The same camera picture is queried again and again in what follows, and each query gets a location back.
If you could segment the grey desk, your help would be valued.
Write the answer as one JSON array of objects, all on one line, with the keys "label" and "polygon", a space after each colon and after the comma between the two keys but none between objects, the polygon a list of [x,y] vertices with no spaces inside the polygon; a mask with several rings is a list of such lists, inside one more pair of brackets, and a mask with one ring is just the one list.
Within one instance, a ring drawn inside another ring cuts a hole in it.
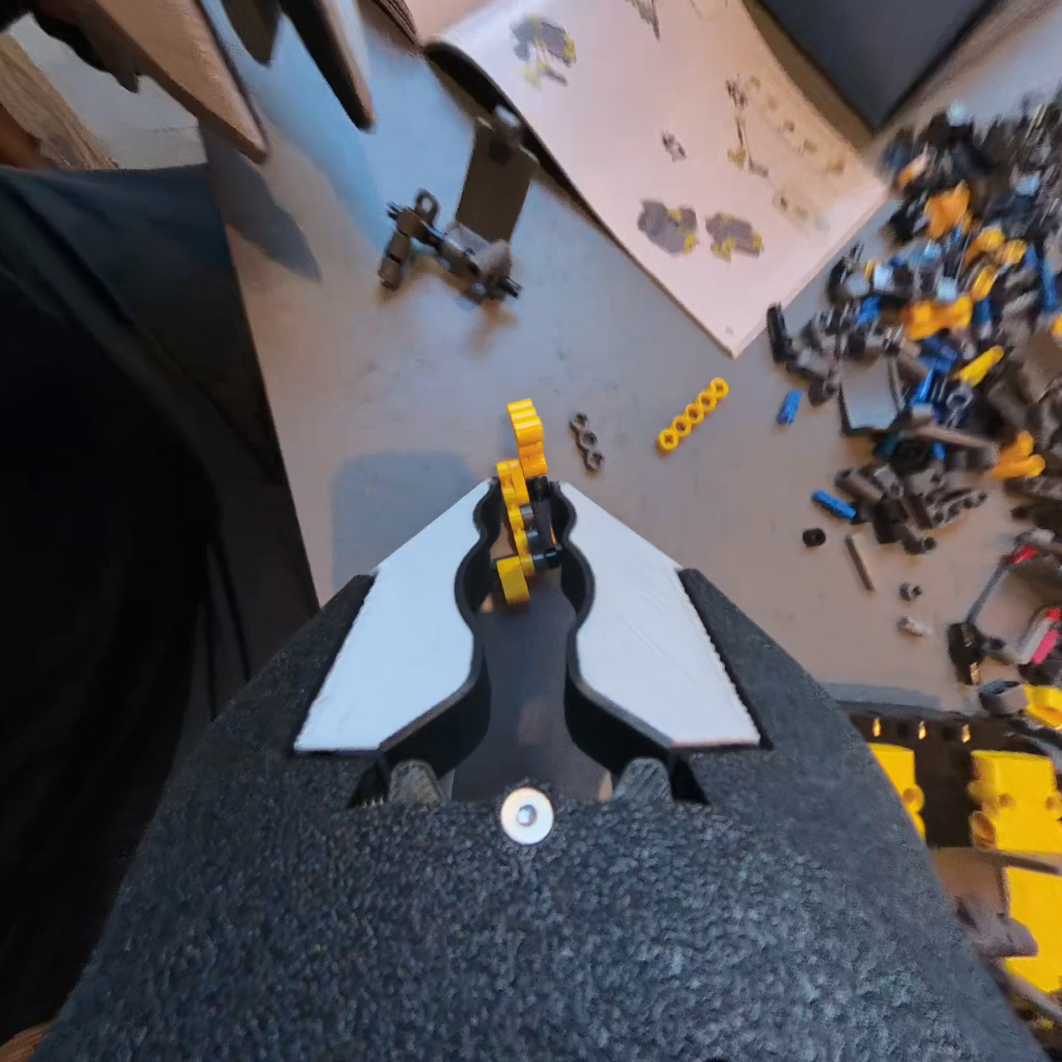
[{"label": "grey desk", "polygon": [[[846,530],[810,500],[857,462],[859,440],[829,404],[778,426],[796,382],[762,336],[730,357],[549,172],[517,231],[521,298],[475,305],[433,261],[387,294],[386,205],[425,186],[453,210],[481,107],[373,1],[361,3],[369,134],[288,23],[260,65],[210,12],[271,140],[254,166],[204,135],[319,605],[492,474],[513,451],[506,404],[526,396],[554,477],[708,574],[832,693],[975,710],[944,630],[1016,535],[1016,500],[994,491],[922,558],[871,541],[877,589],[865,591]],[[658,432],[714,378],[730,395],[658,452]],[[569,431],[577,412],[604,452],[596,474]],[[807,527],[826,544],[806,549]]]}]

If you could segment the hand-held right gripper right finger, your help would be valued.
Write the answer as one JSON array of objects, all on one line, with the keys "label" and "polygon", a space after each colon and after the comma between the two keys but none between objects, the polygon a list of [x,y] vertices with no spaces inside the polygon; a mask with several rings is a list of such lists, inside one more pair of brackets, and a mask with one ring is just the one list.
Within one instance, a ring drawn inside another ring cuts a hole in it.
[{"label": "hand-held right gripper right finger", "polygon": [[683,566],[577,486],[554,485],[565,644],[565,721],[610,773],[754,749],[762,732],[689,594]]}]

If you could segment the person's black clothed body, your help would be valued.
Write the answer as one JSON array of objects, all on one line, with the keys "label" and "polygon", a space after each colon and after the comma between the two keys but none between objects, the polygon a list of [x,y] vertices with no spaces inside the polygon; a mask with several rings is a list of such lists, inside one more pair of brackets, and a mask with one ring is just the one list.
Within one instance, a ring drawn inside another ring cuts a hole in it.
[{"label": "person's black clothed body", "polygon": [[2,1045],[173,771],[316,611],[204,166],[2,168]]}]

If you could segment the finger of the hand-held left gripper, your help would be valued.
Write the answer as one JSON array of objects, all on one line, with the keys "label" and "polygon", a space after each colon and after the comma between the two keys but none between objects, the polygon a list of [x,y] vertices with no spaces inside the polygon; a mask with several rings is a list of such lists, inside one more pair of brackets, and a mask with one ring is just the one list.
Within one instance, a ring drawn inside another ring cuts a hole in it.
[{"label": "finger of the hand-held left gripper", "polygon": [[154,79],[196,120],[254,163],[268,140],[199,1],[98,1],[140,76]]},{"label": "finger of the hand-held left gripper", "polygon": [[375,127],[369,51],[356,1],[280,1],[313,64],[359,130]]}]

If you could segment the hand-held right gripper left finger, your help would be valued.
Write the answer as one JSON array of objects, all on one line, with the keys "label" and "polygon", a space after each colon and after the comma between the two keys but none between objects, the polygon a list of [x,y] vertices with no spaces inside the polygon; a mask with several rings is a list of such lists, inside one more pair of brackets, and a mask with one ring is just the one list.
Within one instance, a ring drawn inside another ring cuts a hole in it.
[{"label": "hand-held right gripper left finger", "polygon": [[475,612],[492,586],[498,480],[484,480],[384,558],[294,740],[297,755],[352,755],[451,773],[490,718]]}]

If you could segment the yellow five-hole beam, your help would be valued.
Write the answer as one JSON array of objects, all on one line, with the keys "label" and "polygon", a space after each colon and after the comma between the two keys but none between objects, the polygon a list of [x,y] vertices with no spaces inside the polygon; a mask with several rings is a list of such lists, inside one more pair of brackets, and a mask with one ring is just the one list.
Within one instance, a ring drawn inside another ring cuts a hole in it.
[{"label": "yellow five-hole beam", "polygon": [[670,426],[661,429],[656,435],[656,449],[661,454],[670,454],[688,438],[697,426],[700,426],[730,395],[730,384],[723,378],[714,378],[705,389],[698,392],[695,399],[688,403],[684,409],[674,417]]}]

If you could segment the open instruction booklet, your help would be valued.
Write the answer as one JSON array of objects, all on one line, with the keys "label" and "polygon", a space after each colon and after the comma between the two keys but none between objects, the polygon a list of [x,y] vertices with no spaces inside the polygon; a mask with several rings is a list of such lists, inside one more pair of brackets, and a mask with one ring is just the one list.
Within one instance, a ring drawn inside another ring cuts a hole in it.
[{"label": "open instruction booklet", "polygon": [[742,1],[392,1],[509,101],[641,267],[739,356],[887,188]]}]

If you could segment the yellow brick assembly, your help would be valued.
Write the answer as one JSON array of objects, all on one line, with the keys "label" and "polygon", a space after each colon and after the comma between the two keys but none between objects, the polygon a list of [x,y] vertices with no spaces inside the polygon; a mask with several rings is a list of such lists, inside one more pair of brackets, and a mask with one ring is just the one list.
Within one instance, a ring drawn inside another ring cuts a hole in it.
[{"label": "yellow brick assembly", "polygon": [[560,564],[560,549],[541,418],[529,399],[510,403],[509,417],[517,457],[499,462],[496,477],[513,553],[496,561],[496,572],[506,603],[520,608],[538,574]]}]

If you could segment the dark blue cardboard box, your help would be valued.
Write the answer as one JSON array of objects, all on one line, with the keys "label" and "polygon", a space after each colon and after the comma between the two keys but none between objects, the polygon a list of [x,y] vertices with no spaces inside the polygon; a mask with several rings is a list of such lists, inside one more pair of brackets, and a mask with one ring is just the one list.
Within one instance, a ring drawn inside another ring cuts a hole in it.
[{"label": "dark blue cardboard box", "polygon": [[964,43],[999,1],[761,1],[871,130]]}]

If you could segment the dark grey brick assembly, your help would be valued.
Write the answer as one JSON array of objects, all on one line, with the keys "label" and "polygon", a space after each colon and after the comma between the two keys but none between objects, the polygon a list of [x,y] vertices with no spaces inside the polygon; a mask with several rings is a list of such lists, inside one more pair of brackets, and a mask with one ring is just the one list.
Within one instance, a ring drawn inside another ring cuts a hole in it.
[{"label": "dark grey brick assembly", "polygon": [[515,113],[498,106],[490,118],[479,118],[459,207],[447,225],[439,225],[440,203],[428,189],[411,205],[387,205],[394,231],[380,258],[380,284],[397,291],[417,252],[425,250],[475,297],[518,298],[512,238],[537,168]]}]

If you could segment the pile of loose toy bricks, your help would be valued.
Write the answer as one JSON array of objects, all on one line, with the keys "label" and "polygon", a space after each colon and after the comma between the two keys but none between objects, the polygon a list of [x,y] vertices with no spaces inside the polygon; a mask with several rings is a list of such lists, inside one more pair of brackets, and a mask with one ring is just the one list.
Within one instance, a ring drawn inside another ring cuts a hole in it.
[{"label": "pile of loose toy bricks", "polygon": [[829,311],[778,364],[837,398],[870,460],[835,474],[877,544],[908,558],[989,500],[1022,527],[944,630],[972,713],[856,706],[955,916],[1019,1021],[1061,1059],[1061,90],[980,123],[960,107],[897,130],[891,255],[854,245]]}]

